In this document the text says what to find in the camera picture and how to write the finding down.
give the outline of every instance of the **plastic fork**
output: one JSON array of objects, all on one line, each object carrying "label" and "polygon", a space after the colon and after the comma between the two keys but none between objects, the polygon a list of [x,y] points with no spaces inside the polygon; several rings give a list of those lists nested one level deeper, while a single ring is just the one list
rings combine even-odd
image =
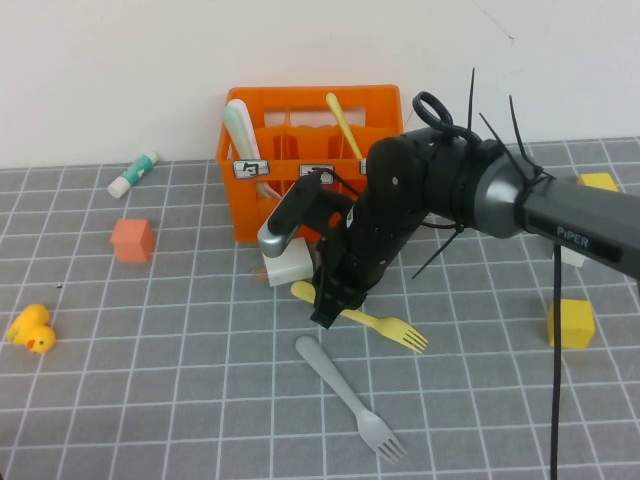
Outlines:
[{"label": "plastic fork", "polygon": [[296,350],[351,409],[358,433],[374,452],[390,463],[396,463],[407,453],[387,424],[362,404],[315,338],[308,335],[298,338]]},{"label": "plastic fork", "polygon": [[[291,293],[294,297],[311,304],[316,297],[313,285],[304,281],[294,282],[291,285]],[[429,343],[418,330],[397,317],[376,318],[360,310],[343,310],[340,315],[371,327],[383,337],[398,342],[416,353],[424,353],[424,349]]]},{"label": "plastic fork", "polygon": [[333,116],[336,118],[336,122],[338,122],[338,126],[342,130],[342,134],[344,138],[347,139],[351,150],[353,150],[353,154],[356,158],[362,158],[362,153],[360,153],[360,149],[358,148],[358,144],[356,143],[356,139],[353,137],[353,133],[351,133],[351,128],[349,128],[349,124],[347,123],[347,119],[344,116],[344,112],[342,111],[342,107],[340,106],[340,102],[338,102],[338,97],[336,97],[335,93],[327,93],[327,105],[329,105],[329,109]]}]

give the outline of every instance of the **rubber duck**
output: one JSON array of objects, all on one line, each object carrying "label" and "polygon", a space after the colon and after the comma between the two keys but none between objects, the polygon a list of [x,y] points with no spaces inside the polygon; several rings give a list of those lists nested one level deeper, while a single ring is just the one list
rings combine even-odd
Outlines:
[{"label": "rubber duck", "polygon": [[49,318],[49,311],[42,305],[29,305],[9,327],[7,341],[34,353],[49,351],[56,343],[56,334],[46,326]]}]

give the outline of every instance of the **yellow block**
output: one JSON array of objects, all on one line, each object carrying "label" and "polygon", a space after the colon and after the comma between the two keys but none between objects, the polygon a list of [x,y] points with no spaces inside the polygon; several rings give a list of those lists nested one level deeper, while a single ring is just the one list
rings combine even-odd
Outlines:
[{"label": "yellow block", "polygon": [[[560,315],[562,347],[587,348],[596,331],[591,303],[586,300],[563,298],[560,301]],[[553,303],[547,313],[547,335],[549,344],[553,347]]]},{"label": "yellow block", "polygon": [[608,173],[583,173],[578,179],[578,185],[587,187],[600,188],[602,190],[610,190],[617,192],[618,187]]}]

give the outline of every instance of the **orange crate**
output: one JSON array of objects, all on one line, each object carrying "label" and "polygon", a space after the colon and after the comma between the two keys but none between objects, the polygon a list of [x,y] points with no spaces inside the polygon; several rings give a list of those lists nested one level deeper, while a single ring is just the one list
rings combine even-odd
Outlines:
[{"label": "orange crate", "polygon": [[[216,162],[222,170],[236,241],[255,242],[258,230],[278,204],[276,199],[259,196],[256,191],[257,182],[269,182],[274,190],[284,195],[309,168],[330,166],[357,190],[362,191],[366,186],[364,165],[360,159],[355,158],[337,125],[291,125],[292,113],[329,112],[326,103],[329,92],[338,97],[347,114],[349,110],[364,109],[364,125],[350,127],[365,157],[373,143],[403,133],[400,91],[395,85],[257,87],[234,88],[229,91],[227,102],[239,98],[246,103],[261,160],[266,161],[239,161],[231,137],[222,126]],[[284,114],[284,123],[267,126],[265,116],[276,112]],[[349,194],[337,182],[327,185],[327,188]],[[308,241],[318,238],[314,232],[305,228],[300,229],[298,236],[304,236]]]}]

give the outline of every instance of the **glue stick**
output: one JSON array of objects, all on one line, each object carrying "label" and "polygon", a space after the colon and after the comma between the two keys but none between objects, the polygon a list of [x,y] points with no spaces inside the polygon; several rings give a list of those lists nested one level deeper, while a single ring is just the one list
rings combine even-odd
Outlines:
[{"label": "glue stick", "polygon": [[131,165],[122,175],[116,178],[111,185],[107,187],[107,191],[116,198],[120,198],[133,187],[142,176],[151,170],[158,161],[156,152],[147,152],[142,155],[136,162]]}]

